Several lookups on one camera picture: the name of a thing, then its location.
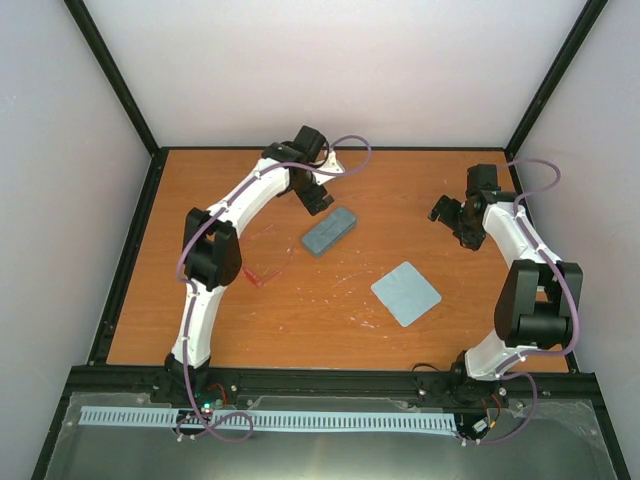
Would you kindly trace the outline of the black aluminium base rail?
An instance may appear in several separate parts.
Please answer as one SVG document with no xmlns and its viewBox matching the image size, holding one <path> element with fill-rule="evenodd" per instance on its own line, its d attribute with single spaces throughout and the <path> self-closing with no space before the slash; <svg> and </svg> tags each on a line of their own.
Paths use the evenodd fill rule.
<svg viewBox="0 0 640 480">
<path fill-rule="evenodd" d="M 509 401 L 529 399 L 537 392 L 542 400 L 587 400 L 601 408 L 604 400 L 596 376 L 586 373 L 534 373 L 535 387 L 524 376 L 497 381 L 471 380 L 456 371 L 314 370 L 209 368 L 191 374 L 195 397 L 225 392 L 226 401 L 240 405 L 260 396 L 390 398 L 411 406 L 443 409 L 477 408 L 482 398 L 499 389 Z M 185 406 L 188 403 L 184 375 L 163 367 L 90 365 L 71 369 L 61 399 L 74 394 L 142 393 L 154 403 Z"/>
</svg>

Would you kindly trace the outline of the black frame post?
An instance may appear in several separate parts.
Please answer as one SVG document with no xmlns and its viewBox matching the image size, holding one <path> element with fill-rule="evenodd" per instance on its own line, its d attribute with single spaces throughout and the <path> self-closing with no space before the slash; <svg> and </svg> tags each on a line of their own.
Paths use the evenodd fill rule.
<svg viewBox="0 0 640 480">
<path fill-rule="evenodd" d="M 145 150 L 151 157 L 156 156 L 160 151 L 160 147 L 87 5 L 81 0 L 64 0 L 63 3 L 110 84 Z"/>
<path fill-rule="evenodd" d="M 607 4 L 607 0 L 585 2 L 504 148 L 508 160 L 512 160 L 524 144 Z"/>
</svg>

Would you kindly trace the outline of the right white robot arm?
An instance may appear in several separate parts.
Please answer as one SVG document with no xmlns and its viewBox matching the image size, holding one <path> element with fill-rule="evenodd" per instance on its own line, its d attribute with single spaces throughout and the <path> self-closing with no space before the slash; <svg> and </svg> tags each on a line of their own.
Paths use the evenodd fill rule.
<svg viewBox="0 0 640 480">
<path fill-rule="evenodd" d="M 583 271 L 545 244 L 527 216 L 526 196 L 503 190 L 498 171 L 490 164 L 470 167 L 464 199 L 443 195 L 429 214 L 466 249 L 492 238 L 508 267 L 493 330 L 450 368 L 447 392 L 464 407 L 493 395 L 508 370 L 529 357 L 568 355 L 580 336 Z"/>
</svg>

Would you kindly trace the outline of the blue cleaning cloth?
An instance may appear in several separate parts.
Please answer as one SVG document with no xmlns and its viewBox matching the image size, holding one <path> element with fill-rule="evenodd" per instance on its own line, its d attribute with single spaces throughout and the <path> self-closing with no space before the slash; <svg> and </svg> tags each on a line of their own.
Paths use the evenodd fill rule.
<svg viewBox="0 0 640 480">
<path fill-rule="evenodd" d="M 409 262 L 401 263 L 374 282 L 371 291 L 404 328 L 442 301 L 440 293 Z"/>
</svg>

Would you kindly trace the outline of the black frame post left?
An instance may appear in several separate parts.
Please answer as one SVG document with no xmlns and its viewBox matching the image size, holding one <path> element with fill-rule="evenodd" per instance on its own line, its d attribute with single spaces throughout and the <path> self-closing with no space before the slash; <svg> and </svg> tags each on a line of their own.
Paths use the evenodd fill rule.
<svg viewBox="0 0 640 480">
<path fill-rule="evenodd" d="M 64 0 L 63 3 L 110 84 L 145 150 L 151 157 L 156 156 L 160 151 L 160 147 L 87 5 L 81 0 Z"/>
</svg>

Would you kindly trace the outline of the black frame post right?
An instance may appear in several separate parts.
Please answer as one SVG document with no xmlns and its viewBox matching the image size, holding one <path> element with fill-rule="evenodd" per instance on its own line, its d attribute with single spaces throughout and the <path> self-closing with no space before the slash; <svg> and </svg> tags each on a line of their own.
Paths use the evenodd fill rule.
<svg viewBox="0 0 640 480">
<path fill-rule="evenodd" d="M 585 2 L 504 148 L 508 160 L 512 160 L 524 144 L 607 4 L 607 0 Z"/>
</svg>

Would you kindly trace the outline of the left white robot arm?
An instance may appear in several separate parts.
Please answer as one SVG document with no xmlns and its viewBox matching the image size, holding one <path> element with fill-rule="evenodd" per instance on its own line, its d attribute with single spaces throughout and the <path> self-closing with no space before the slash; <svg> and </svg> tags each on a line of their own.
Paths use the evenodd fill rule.
<svg viewBox="0 0 640 480">
<path fill-rule="evenodd" d="M 343 172 L 325 136 L 303 126 L 294 140 L 265 148 L 249 174 L 217 203 L 189 211 L 176 268 L 186 286 L 185 307 L 165 360 L 172 388 L 184 401 L 197 402 L 207 393 L 213 327 L 222 297 L 242 267 L 244 229 L 271 200 L 290 191 L 310 215 L 326 210 L 333 198 L 324 184 Z"/>
</svg>

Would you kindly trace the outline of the metal front plate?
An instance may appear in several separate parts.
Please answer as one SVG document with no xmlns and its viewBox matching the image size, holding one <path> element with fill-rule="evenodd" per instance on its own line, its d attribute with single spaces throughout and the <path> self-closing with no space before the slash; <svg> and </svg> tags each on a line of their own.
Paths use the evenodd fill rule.
<svg viewBox="0 0 640 480">
<path fill-rule="evenodd" d="M 76 394 L 45 471 L 48 479 L 613 479 L 589 401 L 488 402 L 454 414 L 390 399 L 262 396 L 253 410 L 446 413 L 453 435 L 375 432 L 215 434 L 169 427 L 82 426 L 83 406 L 173 408 L 145 395 Z"/>
</svg>

